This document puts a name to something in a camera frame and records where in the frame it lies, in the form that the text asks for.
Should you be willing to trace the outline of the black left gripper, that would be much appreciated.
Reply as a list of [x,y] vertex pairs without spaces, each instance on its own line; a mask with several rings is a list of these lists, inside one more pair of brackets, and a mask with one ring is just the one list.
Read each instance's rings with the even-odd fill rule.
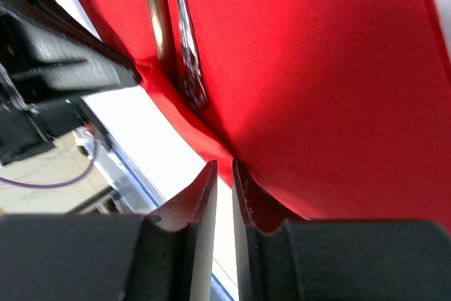
[[1,2],[1,165],[80,127],[83,96],[139,82],[133,64],[90,33],[26,1]]

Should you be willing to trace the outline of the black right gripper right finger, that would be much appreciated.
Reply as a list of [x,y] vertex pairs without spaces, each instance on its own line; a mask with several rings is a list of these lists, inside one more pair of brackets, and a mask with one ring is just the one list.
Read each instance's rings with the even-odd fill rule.
[[234,161],[241,300],[449,300],[450,235],[420,220],[308,221]]

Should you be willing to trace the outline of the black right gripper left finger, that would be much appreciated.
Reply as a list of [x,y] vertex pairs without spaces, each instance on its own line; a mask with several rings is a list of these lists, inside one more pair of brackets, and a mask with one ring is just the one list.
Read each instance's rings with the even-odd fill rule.
[[147,215],[1,217],[2,300],[208,300],[218,166]]

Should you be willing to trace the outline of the copper knife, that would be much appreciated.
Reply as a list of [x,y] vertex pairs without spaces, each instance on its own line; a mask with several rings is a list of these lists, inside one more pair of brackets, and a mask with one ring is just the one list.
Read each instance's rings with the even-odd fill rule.
[[146,1],[157,57],[166,77],[172,83],[176,83],[178,72],[168,2],[167,0]]

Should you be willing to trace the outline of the silver ornate spoon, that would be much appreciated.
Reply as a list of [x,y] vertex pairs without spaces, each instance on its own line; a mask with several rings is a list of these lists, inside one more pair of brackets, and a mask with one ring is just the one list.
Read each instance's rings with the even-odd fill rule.
[[176,1],[178,7],[180,43],[185,66],[183,88],[187,95],[190,107],[195,110],[202,110],[207,106],[209,100],[203,82],[190,12],[187,0]]

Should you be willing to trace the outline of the red paper napkin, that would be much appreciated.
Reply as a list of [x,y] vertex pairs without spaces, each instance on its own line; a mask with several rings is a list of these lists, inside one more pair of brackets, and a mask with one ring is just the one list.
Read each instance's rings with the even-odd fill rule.
[[309,219],[450,226],[450,56],[439,0],[187,0],[209,105],[163,74],[145,0],[80,0],[153,101],[225,182],[233,159]]

